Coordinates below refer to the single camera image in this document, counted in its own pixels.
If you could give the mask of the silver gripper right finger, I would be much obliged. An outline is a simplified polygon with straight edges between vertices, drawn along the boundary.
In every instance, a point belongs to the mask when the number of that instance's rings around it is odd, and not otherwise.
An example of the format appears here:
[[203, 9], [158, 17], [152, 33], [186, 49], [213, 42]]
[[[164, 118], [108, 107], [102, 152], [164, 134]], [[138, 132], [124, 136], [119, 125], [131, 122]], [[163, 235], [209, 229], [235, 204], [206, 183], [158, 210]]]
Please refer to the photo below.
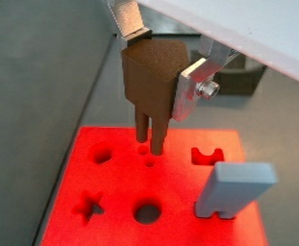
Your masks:
[[183, 121], [195, 110], [198, 100], [213, 99], [219, 91], [214, 81], [218, 71], [237, 58], [239, 52], [202, 35], [198, 52], [202, 58], [180, 73], [172, 118]]

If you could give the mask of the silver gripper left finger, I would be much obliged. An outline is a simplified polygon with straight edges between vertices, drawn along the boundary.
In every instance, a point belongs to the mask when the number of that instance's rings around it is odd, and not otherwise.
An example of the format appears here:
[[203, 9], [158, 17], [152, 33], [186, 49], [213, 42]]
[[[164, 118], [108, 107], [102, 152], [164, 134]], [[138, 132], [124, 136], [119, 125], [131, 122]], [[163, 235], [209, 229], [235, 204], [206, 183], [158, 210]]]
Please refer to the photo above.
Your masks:
[[108, 0], [108, 8], [119, 30], [120, 47], [127, 48], [142, 39], [151, 39], [136, 0]]

